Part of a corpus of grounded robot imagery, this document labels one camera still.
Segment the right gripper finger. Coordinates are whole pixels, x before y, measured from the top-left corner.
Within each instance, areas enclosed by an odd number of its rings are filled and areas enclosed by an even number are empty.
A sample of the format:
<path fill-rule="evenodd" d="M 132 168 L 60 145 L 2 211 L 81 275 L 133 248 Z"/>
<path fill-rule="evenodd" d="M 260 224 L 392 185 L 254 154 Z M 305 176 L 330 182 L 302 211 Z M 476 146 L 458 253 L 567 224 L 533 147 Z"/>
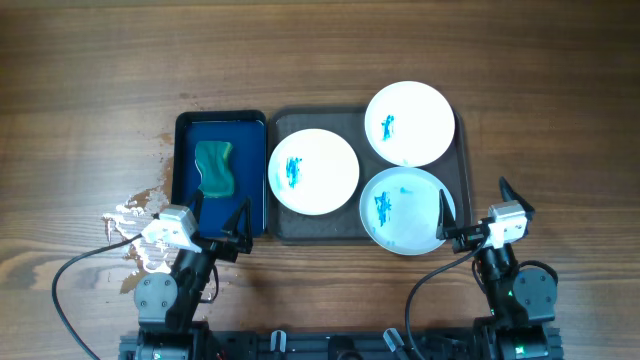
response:
<path fill-rule="evenodd" d="M 499 189 L 504 202 L 517 201 L 523 207 L 526 216 L 535 215 L 535 208 L 511 187 L 505 177 L 499 178 Z"/>
<path fill-rule="evenodd" d="M 443 189 L 439 190 L 439 215 L 436 227 L 436 238 L 448 240 L 454 237 L 456 222 Z"/>

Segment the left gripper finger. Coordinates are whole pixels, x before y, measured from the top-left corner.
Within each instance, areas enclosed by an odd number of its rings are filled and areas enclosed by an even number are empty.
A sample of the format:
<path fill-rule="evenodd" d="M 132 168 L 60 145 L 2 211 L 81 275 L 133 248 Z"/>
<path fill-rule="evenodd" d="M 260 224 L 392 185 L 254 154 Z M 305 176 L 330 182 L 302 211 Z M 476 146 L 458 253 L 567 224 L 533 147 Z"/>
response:
<path fill-rule="evenodd" d="M 251 205 L 251 198 L 246 197 L 222 227 L 227 242 L 239 253 L 244 254 L 250 254 L 253 248 Z"/>
<path fill-rule="evenodd" d="M 202 206 L 204 202 L 204 194 L 200 189 L 197 189 L 183 205 L 186 208 L 186 218 L 189 226 L 193 231 L 200 229 L 200 217 Z"/>

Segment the green scrubbing sponge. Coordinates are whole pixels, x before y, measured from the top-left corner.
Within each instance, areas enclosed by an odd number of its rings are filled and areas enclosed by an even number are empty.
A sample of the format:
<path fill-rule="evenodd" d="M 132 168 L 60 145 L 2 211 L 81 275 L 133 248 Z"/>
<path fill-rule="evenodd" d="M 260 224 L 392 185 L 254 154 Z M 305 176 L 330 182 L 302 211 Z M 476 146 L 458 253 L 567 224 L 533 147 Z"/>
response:
<path fill-rule="evenodd" d="M 195 164 L 201 175 L 198 189 L 206 198 L 231 197 L 235 180 L 229 157 L 233 150 L 230 142 L 201 141 L 195 147 Z"/>

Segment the white plate blue stain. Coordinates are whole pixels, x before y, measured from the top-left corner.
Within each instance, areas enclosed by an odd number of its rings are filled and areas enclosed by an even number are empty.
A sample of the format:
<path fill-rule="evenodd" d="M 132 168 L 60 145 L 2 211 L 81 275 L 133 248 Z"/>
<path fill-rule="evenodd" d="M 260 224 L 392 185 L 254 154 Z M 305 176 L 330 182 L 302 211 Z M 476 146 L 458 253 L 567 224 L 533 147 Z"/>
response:
<path fill-rule="evenodd" d="M 324 215 L 354 194 L 360 167 L 351 145 L 324 129 L 304 129 L 286 136 L 273 150 L 267 178 L 286 208 L 302 215 Z"/>

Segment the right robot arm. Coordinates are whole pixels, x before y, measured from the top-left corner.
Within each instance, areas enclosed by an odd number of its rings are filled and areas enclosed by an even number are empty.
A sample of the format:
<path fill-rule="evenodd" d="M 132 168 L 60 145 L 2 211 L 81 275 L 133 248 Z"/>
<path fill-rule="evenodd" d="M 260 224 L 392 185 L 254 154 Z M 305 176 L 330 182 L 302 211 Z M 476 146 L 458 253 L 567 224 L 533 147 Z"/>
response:
<path fill-rule="evenodd" d="M 561 359 L 555 320 L 559 277 L 549 265 L 518 261 L 512 244 L 528 235 L 535 209 L 505 178 L 499 179 L 503 201 L 489 207 L 478 224 L 458 227 L 443 191 L 439 192 L 436 237 L 452 242 L 455 253 L 473 258 L 472 272 L 481 285 L 491 315 L 474 320 L 468 344 L 470 359 Z"/>

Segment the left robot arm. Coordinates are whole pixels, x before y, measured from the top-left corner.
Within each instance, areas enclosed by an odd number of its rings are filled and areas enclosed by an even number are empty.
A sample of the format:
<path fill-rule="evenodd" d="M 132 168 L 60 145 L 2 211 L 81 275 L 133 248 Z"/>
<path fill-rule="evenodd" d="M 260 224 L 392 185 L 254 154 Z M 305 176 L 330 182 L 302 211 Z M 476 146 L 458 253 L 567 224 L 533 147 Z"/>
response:
<path fill-rule="evenodd" d="M 121 359 L 224 359 L 226 354 L 209 325 L 193 319 L 197 307 L 217 296 L 203 297 L 206 285 L 219 281 L 216 262 L 234 263 L 239 254 L 253 248 L 251 199 L 246 198 L 224 223 L 224 240 L 200 234 L 202 191 L 184 205 L 171 205 L 154 216 L 142 231 L 152 242 L 178 249 L 168 273 L 152 273 L 134 290 L 139 330 L 131 340 L 123 338 Z"/>

